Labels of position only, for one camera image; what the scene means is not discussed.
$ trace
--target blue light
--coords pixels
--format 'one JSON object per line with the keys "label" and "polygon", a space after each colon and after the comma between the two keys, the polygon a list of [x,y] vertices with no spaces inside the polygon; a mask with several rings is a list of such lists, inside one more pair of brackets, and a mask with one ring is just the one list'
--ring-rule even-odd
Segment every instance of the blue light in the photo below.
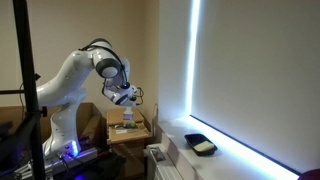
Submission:
{"label": "blue light", "polygon": [[86,176],[85,175],[78,175],[77,177],[74,178],[75,180],[86,180]]}
{"label": "blue light", "polygon": [[77,156],[79,151],[78,151],[78,146],[75,141],[72,141],[72,151],[73,151],[73,156]]}

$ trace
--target white robotic arm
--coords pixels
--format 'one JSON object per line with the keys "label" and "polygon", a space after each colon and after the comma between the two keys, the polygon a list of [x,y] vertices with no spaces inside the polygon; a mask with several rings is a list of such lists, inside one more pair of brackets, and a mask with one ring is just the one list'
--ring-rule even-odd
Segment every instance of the white robotic arm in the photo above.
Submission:
{"label": "white robotic arm", "polygon": [[102,94],[110,101],[119,106],[139,105],[134,99],[137,90],[141,89],[128,82],[129,61],[120,59],[108,41],[96,39],[72,52],[58,74],[37,87],[40,106],[61,106],[51,117],[51,136],[43,144],[46,164],[52,164],[57,154],[77,156],[81,151],[76,131],[76,112],[86,97],[82,84],[93,69],[105,79]]}

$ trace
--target black tray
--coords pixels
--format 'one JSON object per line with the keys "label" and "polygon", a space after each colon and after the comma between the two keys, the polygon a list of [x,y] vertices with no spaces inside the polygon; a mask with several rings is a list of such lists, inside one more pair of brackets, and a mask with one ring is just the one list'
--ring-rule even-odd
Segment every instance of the black tray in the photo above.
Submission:
{"label": "black tray", "polygon": [[[217,146],[215,144],[213,144],[206,136],[204,136],[203,134],[187,134],[184,136],[187,140],[187,143],[189,144],[189,146],[191,147],[191,149],[198,155],[198,156],[209,156],[209,155],[213,155],[214,152],[218,149]],[[204,142],[204,141],[208,141],[210,143],[212,143],[214,145],[214,148],[209,149],[207,151],[197,151],[196,149],[194,149],[194,146]]]}

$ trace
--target wire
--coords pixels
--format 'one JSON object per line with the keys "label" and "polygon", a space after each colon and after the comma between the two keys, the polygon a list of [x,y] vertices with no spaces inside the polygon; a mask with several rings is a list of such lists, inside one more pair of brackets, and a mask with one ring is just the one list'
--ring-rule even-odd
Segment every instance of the wire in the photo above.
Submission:
{"label": "wire", "polygon": [[[101,153],[98,154],[98,158],[99,158],[99,159],[102,159],[102,158],[108,156],[109,154],[111,154],[111,153],[108,152],[108,151],[101,152]],[[117,154],[114,154],[114,155],[115,155],[114,158],[108,159],[109,162],[113,162],[113,161],[115,161],[115,160],[118,159],[118,155],[117,155]]]}
{"label": "wire", "polygon": [[68,155],[69,157],[71,157],[73,160],[79,162],[79,163],[82,164],[82,165],[85,165],[85,164],[86,164],[86,163],[80,161],[78,158],[76,158],[76,157],[74,157],[73,155],[71,155],[70,153],[67,153],[67,155]]}
{"label": "wire", "polygon": [[132,96],[133,98],[139,98],[140,99],[140,103],[137,103],[137,105],[141,105],[141,104],[143,104],[143,96],[144,96],[144,92],[143,92],[143,90],[140,88],[140,87],[138,87],[137,89],[139,89],[140,90],[140,93],[139,93],[139,95],[134,95],[134,96]]}
{"label": "wire", "polygon": [[[19,87],[19,90],[21,90],[21,89],[22,89],[22,86],[23,86],[23,83],[21,83],[21,85],[20,85],[20,87]],[[24,104],[23,104],[23,101],[22,101],[21,93],[19,93],[19,98],[20,98],[21,108],[22,108],[22,115],[21,115],[21,119],[23,120],[23,119],[24,119]]]}
{"label": "wire", "polygon": [[84,50],[88,50],[89,48],[97,48],[97,49],[101,48],[101,49],[104,49],[104,50],[108,51],[110,54],[112,54],[112,55],[116,58],[116,60],[119,62],[120,66],[121,66],[120,71],[122,71],[122,73],[123,73],[123,76],[122,76],[122,85],[124,85],[124,84],[126,84],[126,83],[128,82],[128,77],[127,77],[127,74],[126,74],[126,72],[125,72],[125,67],[124,67],[124,65],[122,64],[119,56],[118,56],[114,51],[112,51],[112,50],[109,49],[109,48],[103,47],[103,46],[92,45],[92,44],[90,44],[90,45],[88,45],[88,46],[86,46],[86,47],[84,47],[84,48],[82,48],[82,49],[80,49],[80,50],[84,51]]}
{"label": "wire", "polygon": [[58,155],[58,158],[62,161],[62,163],[63,163],[63,165],[64,165],[64,168],[66,169],[69,177],[70,177],[71,179],[73,179],[73,176],[72,176],[72,174],[71,174],[71,172],[70,172],[70,168],[69,168],[66,160],[64,159],[64,156],[63,156],[63,155]]}

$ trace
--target roller blind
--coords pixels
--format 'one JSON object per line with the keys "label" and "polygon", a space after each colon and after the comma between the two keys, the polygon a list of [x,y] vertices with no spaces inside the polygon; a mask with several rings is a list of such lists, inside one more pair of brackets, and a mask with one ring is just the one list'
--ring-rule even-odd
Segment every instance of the roller blind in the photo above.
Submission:
{"label": "roller blind", "polygon": [[191,115],[293,170],[319,168],[319,9],[202,1]]}

